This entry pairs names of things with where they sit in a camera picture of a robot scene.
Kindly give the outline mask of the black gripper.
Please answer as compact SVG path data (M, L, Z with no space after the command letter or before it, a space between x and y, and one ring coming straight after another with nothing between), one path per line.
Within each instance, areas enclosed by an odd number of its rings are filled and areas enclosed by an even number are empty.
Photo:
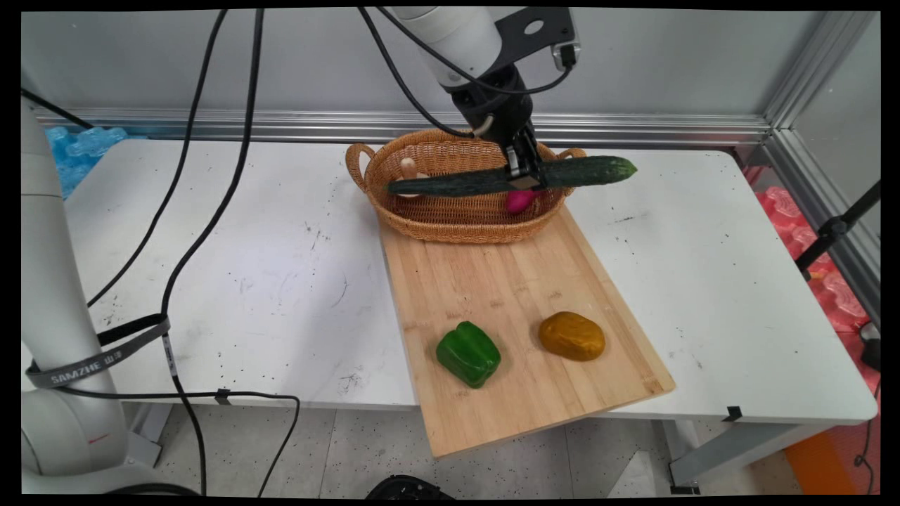
M452 102L459 109L473 134L505 148L506 176L520 180L520 188L543 190L546 179L540 169L543 158L538 150L531 122L533 103L524 95L525 83L514 64L500 67L480 77L482 82L500 89L485 89L478 84L462 84L449 89Z

